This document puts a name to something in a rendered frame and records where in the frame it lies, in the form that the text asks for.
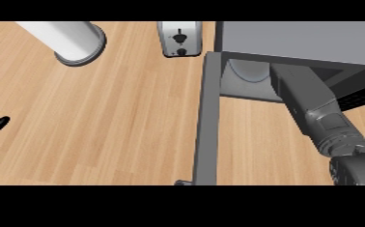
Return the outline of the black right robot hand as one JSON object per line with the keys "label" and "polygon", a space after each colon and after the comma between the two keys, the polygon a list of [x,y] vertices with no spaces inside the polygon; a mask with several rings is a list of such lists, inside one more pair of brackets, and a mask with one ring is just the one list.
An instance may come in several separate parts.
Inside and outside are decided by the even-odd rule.
{"label": "black right robot hand", "polygon": [[365,154],[333,157],[330,173],[334,185],[365,185]]}

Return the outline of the dark grey microwave door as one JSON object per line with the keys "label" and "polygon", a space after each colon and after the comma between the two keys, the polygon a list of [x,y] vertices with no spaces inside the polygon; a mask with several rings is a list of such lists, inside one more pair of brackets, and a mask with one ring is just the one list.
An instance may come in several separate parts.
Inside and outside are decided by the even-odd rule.
{"label": "dark grey microwave door", "polygon": [[203,65],[192,180],[177,180],[176,185],[217,184],[220,92],[222,55],[208,52]]}

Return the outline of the pale microwave turntable plate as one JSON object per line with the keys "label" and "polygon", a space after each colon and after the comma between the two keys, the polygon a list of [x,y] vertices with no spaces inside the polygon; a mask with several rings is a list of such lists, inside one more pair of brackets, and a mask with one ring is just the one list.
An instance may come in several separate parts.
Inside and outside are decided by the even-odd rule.
{"label": "pale microwave turntable plate", "polygon": [[259,83],[269,78],[269,63],[231,59],[229,65],[238,77],[251,83]]}

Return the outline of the grey microwave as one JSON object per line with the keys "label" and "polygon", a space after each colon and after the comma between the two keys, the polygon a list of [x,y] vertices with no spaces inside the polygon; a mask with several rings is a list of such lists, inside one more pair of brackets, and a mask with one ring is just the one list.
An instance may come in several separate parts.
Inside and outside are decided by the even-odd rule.
{"label": "grey microwave", "polygon": [[365,106],[365,21],[220,21],[214,51],[315,69],[341,110]]}

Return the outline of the white cylinder with grey base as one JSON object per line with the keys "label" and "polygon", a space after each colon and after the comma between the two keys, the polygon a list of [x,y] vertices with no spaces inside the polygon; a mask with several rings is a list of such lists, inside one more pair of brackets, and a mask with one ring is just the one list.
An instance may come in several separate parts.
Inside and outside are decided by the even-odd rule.
{"label": "white cylinder with grey base", "polygon": [[18,25],[52,48],[64,65],[83,67],[102,55],[106,36],[90,21],[18,21]]}

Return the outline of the silver toaster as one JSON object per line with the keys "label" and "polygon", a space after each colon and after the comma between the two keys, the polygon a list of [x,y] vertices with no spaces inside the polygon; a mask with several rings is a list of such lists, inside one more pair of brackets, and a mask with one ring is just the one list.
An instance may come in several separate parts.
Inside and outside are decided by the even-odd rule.
{"label": "silver toaster", "polygon": [[157,31],[163,55],[167,58],[194,57],[203,50],[201,21],[158,21]]}

